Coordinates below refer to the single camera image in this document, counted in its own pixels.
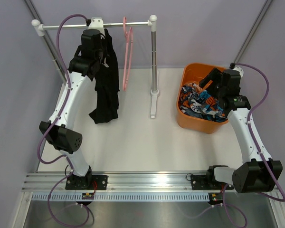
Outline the pink plastic hanger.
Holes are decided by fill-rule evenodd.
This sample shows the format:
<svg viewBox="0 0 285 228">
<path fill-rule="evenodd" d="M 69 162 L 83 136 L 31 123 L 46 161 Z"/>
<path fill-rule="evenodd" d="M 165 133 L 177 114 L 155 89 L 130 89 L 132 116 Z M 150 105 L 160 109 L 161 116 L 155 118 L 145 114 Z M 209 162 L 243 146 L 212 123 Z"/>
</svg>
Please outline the pink plastic hanger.
<svg viewBox="0 0 285 228">
<path fill-rule="evenodd" d="M 123 32 L 126 40 L 124 71 L 123 71 L 123 90 L 126 91 L 130 77 L 132 55 L 133 55 L 133 28 L 126 28 L 127 18 L 123 17 Z"/>
</svg>

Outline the black shorts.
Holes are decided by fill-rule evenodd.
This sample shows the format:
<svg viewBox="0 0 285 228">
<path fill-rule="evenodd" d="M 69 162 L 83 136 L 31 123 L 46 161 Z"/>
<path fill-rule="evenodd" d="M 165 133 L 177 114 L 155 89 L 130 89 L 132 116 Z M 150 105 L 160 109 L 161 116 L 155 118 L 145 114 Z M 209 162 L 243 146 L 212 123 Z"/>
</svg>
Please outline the black shorts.
<svg viewBox="0 0 285 228">
<path fill-rule="evenodd" d="M 107 29 L 104 30 L 107 39 L 106 58 L 108 67 L 101 65 L 95 76 L 95 91 L 97 92 L 96 109 L 89 116 L 95 124 L 108 123 L 118 118 L 119 99 L 119 69 L 117 56 L 113 48 L 113 39 Z"/>
</svg>

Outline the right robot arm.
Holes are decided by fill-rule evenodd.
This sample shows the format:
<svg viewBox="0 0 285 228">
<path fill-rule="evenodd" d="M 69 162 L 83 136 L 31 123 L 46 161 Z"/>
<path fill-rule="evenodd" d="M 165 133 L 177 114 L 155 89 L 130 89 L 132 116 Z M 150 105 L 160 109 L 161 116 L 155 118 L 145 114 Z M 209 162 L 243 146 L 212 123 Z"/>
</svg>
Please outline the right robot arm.
<svg viewBox="0 0 285 228">
<path fill-rule="evenodd" d="M 272 159 L 257 132 L 252 108 L 246 96 L 240 94 L 242 74 L 236 69 L 220 71 L 213 68 L 199 82 L 201 88 L 218 99 L 227 116 L 242 153 L 243 164 L 232 169 L 228 166 L 210 166 L 206 184 L 212 189 L 222 183 L 231 185 L 238 193 L 271 192 L 283 170 L 280 161 Z"/>
</svg>

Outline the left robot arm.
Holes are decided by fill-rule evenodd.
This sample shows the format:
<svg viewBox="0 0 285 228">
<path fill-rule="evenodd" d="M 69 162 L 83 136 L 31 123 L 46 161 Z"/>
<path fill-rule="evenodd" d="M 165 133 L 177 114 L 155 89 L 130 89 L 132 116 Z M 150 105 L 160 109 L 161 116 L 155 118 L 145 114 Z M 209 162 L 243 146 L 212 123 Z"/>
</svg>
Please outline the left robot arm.
<svg viewBox="0 0 285 228">
<path fill-rule="evenodd" d="M 39 125 L 48 144 L 60 152 L 60 157 L 70 167 L 67 190 L 94 190 L 97 186 L 97 179 L 92 176 L 91 167 L 80 149 L 83 136 L 74 131 L 74 123 L 84 91 L 105 62 L 106 46 L 104 31 L 83 31 L 81 45 L 67 68 L 68 80 L 62 96 L 49 120 Z"/>
</svg>

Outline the colourful patterned shorts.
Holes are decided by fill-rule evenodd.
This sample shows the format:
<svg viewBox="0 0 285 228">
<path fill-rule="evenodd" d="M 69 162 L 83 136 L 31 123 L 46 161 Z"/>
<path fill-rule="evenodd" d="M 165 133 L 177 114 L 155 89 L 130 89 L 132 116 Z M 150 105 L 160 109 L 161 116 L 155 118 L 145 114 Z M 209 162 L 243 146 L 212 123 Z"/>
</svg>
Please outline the colourful patterned shorts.
<svg viewBox="0 0 285 228">
<path fill-rule="evenodd" d="M 191 117 L 217 123 L 228 120 L 218 100 L 195 83 L 187 83 L 181 87 L 178 107 L 183 114 Z"/>
</svg>

